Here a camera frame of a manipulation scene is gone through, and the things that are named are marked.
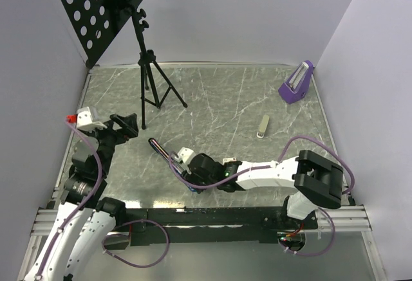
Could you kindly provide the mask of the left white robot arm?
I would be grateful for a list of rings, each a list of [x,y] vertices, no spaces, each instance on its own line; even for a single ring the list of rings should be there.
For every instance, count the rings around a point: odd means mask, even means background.
[[[125,203],[101,195],[116,146],[138,136],[136,114],[112,114],[102,122],[84,107],[65,123],[79,140],[54,224],[25,280],[73,280],[103,236],[127,223]]]

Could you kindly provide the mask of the beige white stapler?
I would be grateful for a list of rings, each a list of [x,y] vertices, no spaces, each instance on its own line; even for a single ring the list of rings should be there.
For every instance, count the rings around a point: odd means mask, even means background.
[[[261,122],[259,124],[258,130],[257,130],[257,133],[256,133],[256,136],[259,139],[264,138],[265,133],[267,131],[269,121],[270,121],[269,115],[265,114],[261,119]]]

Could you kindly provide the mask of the small white staple box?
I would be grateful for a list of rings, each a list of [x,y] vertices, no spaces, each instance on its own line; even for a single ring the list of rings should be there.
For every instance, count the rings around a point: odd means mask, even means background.
[[[235,158],[235,157],[223,158],[223,163],[234,162],[234,161],[237,161],[237,158]]]

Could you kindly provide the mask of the blue black stapler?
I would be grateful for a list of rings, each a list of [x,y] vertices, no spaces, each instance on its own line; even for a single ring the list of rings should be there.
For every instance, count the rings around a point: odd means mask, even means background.
[[[172,156],[158,143],[158,141],[154,138],[149,138],[148,143],[153,148],[153,150],[158,153],[167,163],[168,167],[175,172],[175,176],[178,180],[183,181],[185,180],[186,176],[191,174],[191,170],[189,169],[189,164],[186,165],[185,163],[177,163],[172,160]]]

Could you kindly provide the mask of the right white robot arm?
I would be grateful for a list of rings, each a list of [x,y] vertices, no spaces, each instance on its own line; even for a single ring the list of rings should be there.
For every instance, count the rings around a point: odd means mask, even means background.
[[[310,150],[302,150],[298,156],[283,161],[219,163],[184,147],[173,160],[183,168],[182,179],[198,193],[208,188],[228,193],[254,188],[294,188],[296,192],[288,197],[281,212],[281,221],[287,228],[298,227],[316,208],[341,207],[343,168]]]

